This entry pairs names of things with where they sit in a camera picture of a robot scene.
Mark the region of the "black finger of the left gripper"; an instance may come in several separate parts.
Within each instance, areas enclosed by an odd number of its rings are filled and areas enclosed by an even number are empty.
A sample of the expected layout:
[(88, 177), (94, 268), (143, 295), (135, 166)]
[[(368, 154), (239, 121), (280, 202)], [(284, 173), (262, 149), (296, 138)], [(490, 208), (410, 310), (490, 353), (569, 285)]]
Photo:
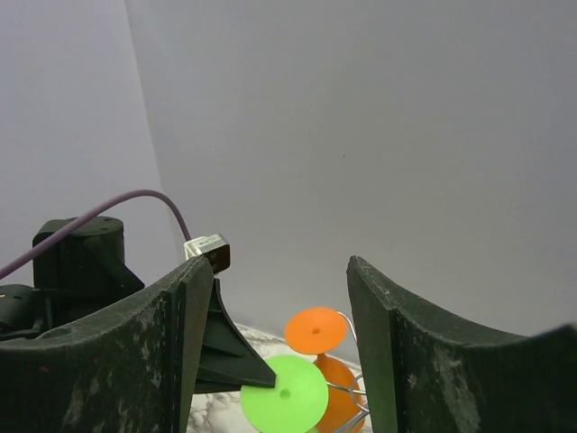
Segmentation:
[(243, 386), (272, 389), (276, 374), (229, 317), (219, 279), (208, 304), (195, 393), (238, 392)]

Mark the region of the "orange plastic wine glass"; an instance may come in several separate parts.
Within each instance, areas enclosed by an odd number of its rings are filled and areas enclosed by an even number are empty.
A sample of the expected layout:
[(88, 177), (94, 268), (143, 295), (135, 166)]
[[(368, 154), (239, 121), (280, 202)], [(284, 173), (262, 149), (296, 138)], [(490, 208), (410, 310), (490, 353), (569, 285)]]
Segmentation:
[(328, 307), (302, 310), (285, 326), (288, 346), (299, 354), (314, 356), (313, 364), (327, 382), (328, 405), (316, 424), (319, 432), (360, 432), (368, 418), (360, 378), (329, 354), (353, 333), (351, 320), (343, 312)]

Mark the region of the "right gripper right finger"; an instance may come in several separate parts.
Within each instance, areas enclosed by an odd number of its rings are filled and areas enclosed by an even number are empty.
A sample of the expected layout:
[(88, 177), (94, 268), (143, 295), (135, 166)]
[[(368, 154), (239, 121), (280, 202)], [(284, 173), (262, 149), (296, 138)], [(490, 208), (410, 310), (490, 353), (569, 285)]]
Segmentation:
[(519, 336), (442, 309), (359, 256), (346, 274), (375, 431), (575, 431), (574, 324)]

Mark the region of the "green plastic wine glass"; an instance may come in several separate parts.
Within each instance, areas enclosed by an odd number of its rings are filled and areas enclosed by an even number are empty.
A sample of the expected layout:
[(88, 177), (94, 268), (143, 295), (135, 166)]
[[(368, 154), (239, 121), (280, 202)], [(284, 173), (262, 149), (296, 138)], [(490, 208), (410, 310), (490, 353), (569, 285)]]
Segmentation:
[(275, 355), (266, 363), (276, 374), (275, 385), (241, 388), (244, 417), (265, 433), (298, 433), (315, 428), (329, 402), (328, 385), (321, 371), (297, 355)]

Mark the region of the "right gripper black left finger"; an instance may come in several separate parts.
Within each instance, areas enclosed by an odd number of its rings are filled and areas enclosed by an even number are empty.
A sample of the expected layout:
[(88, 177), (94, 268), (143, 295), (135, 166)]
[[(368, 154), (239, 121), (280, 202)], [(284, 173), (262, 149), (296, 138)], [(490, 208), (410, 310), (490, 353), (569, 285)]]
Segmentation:
[(213, 280), (191, 259), (84, 318), (3, 342), (2, 431), (185, 431)]

